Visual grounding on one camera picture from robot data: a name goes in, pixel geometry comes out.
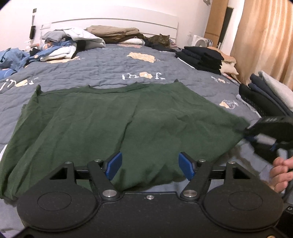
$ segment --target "person's hand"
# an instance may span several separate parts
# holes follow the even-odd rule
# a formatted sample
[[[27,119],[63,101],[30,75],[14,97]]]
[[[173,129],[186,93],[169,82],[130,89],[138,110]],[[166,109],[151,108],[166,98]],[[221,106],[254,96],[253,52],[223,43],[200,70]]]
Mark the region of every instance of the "person's hand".
[[[282,192],[287,186],[288,182],[293,179],[293,172],[288,172],[293,169],[293,157],[290,159],[283,159],[278,157],[273,162],[273,168],[270,171],[269,186],[277,193]]]

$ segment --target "folded white towel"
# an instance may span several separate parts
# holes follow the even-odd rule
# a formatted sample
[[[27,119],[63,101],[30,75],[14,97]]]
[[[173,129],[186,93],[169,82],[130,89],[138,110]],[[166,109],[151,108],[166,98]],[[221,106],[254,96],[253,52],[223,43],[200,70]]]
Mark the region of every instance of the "folded white towel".
[[[57,50],[54,50],[51,54],[49,54],[46,57],[41,57],[40,61],[55,60],[55,59],[62,59],[62,58],[71,59],[75,51],[76,51],[76,43],[73,43],[70,46],[65,46]]]
[[[123,45],[144,45],[144,40],[143,39],[138,39],[138,38],[131,38],[131,39],[119,42],[119,44],[123,44]]]
[[[258,72],[259,76],[266,82],[275,95],[293,112],[293,92],[285,84],[272,78],[264,71]]]

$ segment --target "wooden door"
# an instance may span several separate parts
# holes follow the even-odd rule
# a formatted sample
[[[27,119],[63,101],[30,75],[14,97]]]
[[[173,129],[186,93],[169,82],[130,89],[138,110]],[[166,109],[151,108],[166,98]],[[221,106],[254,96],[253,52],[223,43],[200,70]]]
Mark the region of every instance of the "wooden door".
[[[212,2],[204,37],[211,39],[214,47],[217,47],[219,42],[228,1],[229,0],[213,0]]]

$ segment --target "stack of folded black clothes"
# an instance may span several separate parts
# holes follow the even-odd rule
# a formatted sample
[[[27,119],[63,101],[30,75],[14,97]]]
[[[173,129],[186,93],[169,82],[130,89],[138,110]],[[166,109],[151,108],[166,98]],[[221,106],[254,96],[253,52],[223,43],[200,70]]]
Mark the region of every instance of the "stack of folded black clothes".
[[[205,47],[185,46],[181,52],[176,53],[175,57],[180,58],[197,70],[221,75],[220,68],[224,58],[216,50]]]
[[[293,116],[293,112],[259,76],[252,74],[251,83],[239,86],[241,98],[253,106],[260,116]]]

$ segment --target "tabby cat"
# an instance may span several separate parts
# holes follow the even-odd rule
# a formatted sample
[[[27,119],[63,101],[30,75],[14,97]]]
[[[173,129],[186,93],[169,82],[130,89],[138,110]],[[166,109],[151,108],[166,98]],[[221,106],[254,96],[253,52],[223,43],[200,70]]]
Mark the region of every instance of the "tabby cat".
[[[170,48],[170,35],[155,35],[147,38],[149,42],[153,44],[161,44],[167,48]]]

